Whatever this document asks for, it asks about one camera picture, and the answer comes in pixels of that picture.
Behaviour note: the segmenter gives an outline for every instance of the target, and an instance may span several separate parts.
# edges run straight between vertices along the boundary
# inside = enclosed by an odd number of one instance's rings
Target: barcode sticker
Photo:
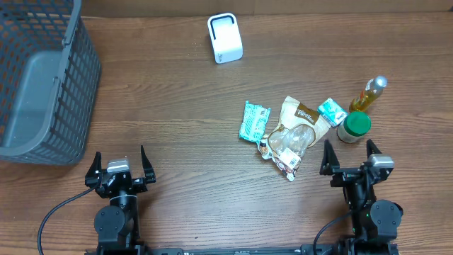
[[[289,168],[294,169],[301,161],[300,157],[297,156],[292,150],[286,148],[278,159]]]

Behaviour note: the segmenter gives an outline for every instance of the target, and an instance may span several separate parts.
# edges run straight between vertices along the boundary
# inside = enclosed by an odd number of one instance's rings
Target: bottle cap
[[[371,129],[371,120],[366,113],[355,111],[346,117],[343,125],[348,134],[361,137]]]
[[[387,78],[384,76],[374,78],[374,85],[385,88],[387,86]]]

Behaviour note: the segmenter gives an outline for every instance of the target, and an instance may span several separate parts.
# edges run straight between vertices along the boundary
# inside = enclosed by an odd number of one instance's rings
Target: jar
[[[371,120],[363,112],[355,111],[346,117],[338,126],[338,137],[347,143],[353,143],[362,138],[371,129]]]

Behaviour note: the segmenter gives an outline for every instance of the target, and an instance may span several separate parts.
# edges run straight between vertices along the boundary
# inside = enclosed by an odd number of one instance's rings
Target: bottle with yellow liquid
[[[384,92],[384,88],[387,86],[387,79],[384,76],[378,76],[368,81],[367,87],[360,93],[360,95],[352,100],[349,111],[361,111],[367,110],[368,106],[374,102]]]

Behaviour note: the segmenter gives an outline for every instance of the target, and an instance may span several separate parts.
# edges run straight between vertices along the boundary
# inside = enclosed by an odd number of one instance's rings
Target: wooden table
[[[340,188],[319,176],[323,143],[307,150],[290,183],[254,144],[238,138],[246,100],[272,108],[285,96],[315,109],[328,97],[347,108],[367,81],[387,76],[367,138],[396,168],[375,187],[405,210],[402,254],[453,249],[453,14],[239,16],[244,57],[214,63],[207,17],[86,21],[103,75],[84,159],[76,166],[1,164],[0,254],[37,254],[38,227],[61,201],[86,189],[96,151],[127,156],[143,174],[140,145],[157,183],[139,195],[151,247],[287,247],[313,242],[347,211]],[[343,166],[366,157],[365,141],[330,139]],[[95,193],[58,210],[45,226],[45,254],[95,248]],[[320,242],[351,233],[349,222]]]

